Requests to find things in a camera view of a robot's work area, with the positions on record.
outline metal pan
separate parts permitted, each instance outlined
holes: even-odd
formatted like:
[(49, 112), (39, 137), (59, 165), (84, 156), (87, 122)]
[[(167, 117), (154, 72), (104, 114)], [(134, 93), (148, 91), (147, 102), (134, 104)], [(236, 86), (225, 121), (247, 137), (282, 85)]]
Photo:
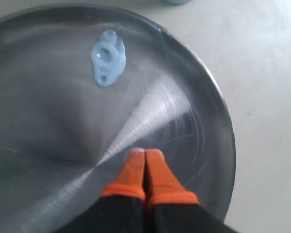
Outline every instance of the metal pan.
[[(126, 46), (117, 82), (95, 85), (105, 29)], [(0, 232), (47, 233), (88, 208), (132, 147), (159, 148), (201, 205), (224, 220), (235, 143), (209, 71), (133, 13), (47, 6), (0, 19)]]

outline orange gloved finger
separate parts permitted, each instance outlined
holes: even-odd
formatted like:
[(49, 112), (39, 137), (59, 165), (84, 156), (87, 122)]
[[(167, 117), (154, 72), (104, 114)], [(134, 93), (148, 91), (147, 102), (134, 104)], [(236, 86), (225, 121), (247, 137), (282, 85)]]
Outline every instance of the orange gloved finger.
[(199, 204), (197, 196), (187, 191), (171, 172), (160, 150), (146, 150), (145, 162), (149, 176), (148, 207), (172, 203)]
[(144, 170), (145, 151), (143, 149), (132, 149), (121, 173), (113, 183), (103, 189), (101, 197), (126, 196), (145, 201), (146, 194), (143, 190)]

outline white floor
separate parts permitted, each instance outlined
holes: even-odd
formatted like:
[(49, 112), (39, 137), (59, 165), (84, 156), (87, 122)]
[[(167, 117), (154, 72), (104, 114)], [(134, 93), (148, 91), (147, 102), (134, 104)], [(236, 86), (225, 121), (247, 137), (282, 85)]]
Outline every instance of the white floor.
[(200, 56), (229, 108), (237, 172), (226, 223), (291, 232), (291, 0), (0, 0), (0, 17), (53, 2), (119, 6), (163, 25)]

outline blue plastic flange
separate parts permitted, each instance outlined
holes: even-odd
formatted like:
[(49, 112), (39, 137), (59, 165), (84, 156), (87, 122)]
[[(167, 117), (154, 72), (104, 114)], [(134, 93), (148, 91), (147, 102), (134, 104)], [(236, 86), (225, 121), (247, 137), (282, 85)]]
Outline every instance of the blue plastic flange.
[(105, 30), (93, 46), (92, 63), (95, 83), (107, 87), (115, 83), (126, 65), (123, 39), (115, 31)]

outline reflective metal surface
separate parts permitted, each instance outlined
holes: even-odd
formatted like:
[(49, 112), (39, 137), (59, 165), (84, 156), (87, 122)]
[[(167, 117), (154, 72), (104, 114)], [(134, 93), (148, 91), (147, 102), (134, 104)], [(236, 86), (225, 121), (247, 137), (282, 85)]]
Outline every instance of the reflective metal surface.
[[(107, 88), (90, 52), (105, 29), (127, 65)], [(101, 7), (45, 7), (0, 20), (0, 232), (46, 233), (85, 210), (132, 147), (159, 148), (223, 220), (235, 174), (232, 125), (207, 69), (164, 28)]]

